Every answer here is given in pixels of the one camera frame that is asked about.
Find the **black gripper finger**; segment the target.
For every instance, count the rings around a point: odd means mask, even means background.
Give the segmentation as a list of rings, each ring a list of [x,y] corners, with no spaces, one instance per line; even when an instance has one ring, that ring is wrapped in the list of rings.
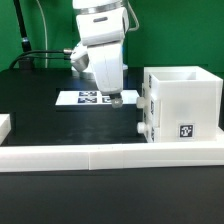
[[[111,104],[113,108],[121,108],[123,105],[123,99],[120,93],[110,95]]]

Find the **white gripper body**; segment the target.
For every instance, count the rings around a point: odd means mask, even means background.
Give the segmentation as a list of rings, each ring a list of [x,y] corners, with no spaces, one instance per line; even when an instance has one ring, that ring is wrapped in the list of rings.
[[[73,49],[70,60],[78,72],[91,66],[98,90],[102,94],[118,94],[123,90],[123,55],[120,42],[88,47],[79,43]]]

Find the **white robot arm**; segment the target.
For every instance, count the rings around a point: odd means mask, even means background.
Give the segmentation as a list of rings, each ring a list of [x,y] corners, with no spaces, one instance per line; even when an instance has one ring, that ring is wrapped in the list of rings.
[[[123,105],[123,42],[139,29],[128,0],[73,0],[80,42],[73,49],[72,66],[83,72],[91,66],[98,90],[114,108]]]

